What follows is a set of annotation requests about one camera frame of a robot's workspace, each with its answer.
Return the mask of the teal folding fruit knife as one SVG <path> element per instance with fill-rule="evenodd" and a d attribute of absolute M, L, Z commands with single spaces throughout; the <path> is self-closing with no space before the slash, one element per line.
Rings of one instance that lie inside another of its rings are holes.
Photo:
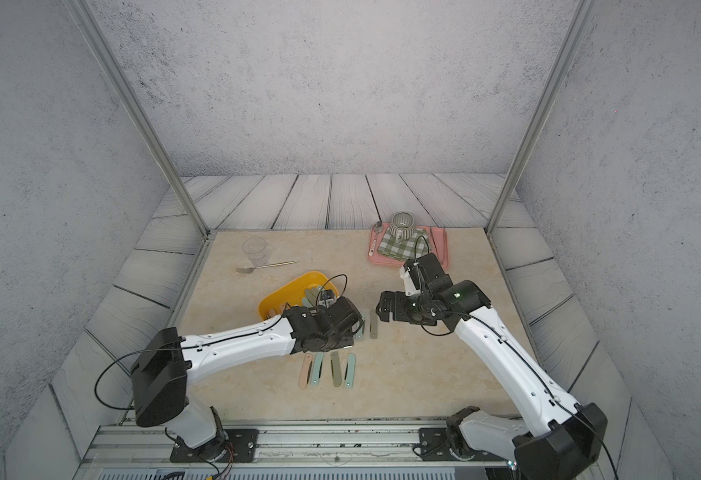
<path fill-rule="evenodd" d="M 314 363 L 312 363 L 312 370 L 310 370 L 310 385 L 320 384 L 320 379 L 322 379 L 322 364 L 324 364 L 324 352 L 318 352 L 314 355 Z"/>

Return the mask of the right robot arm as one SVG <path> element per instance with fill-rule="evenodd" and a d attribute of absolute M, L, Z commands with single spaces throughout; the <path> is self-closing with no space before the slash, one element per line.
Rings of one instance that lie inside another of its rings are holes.
<path fill-rule="evenodd" d="M 375 308 L 383 322 L 444 323 L 475 352 L 514 403 L 520 418 L 466 407 L 448 419 L 452 457 L 486 452 L 514 463 L 527 479 L 574 479 L 598 460 L 607 419 L 578 402 L 533 360 L 504 325 L 488 297 L 469 280 L 436 293 L 384 291 Z"/>

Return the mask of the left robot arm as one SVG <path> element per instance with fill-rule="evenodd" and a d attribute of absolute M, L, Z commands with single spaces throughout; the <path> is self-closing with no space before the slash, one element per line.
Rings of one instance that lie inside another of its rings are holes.
<path fill-rule="evenodd" d="M 188 387 L 222 370 L 266 358 L 348 348 L 362 325 L 362 316 L 355 311 L 332 314 L 298 307 L 214 334 L 182 337 L 176 328 L 166 328 L 130 369 L 136 425 L 164 427 L 193 450 L 220 444 L 224 428 L 216 410 L 192 398 Z"/>

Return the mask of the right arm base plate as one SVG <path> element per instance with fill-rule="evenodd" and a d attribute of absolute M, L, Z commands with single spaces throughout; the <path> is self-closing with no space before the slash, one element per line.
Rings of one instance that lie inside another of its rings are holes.
<path fill-rule="evenodd" d="M 418 442 L 411 450 L 424 462 L 502 462 L 506 460 L 489 452 L 454 446 L 454 436 L 445 427 L 426 427 L 418 430 Z"/>

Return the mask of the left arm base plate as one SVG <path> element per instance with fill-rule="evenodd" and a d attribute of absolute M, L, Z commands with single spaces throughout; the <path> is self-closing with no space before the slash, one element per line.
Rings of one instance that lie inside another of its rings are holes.
<path fill-rule="evenodd" d="M 258 447 L 257 429 L 226 429 L 222 435 L 196 448 L 176 440 L 170 463 L 252 463 Z"/>

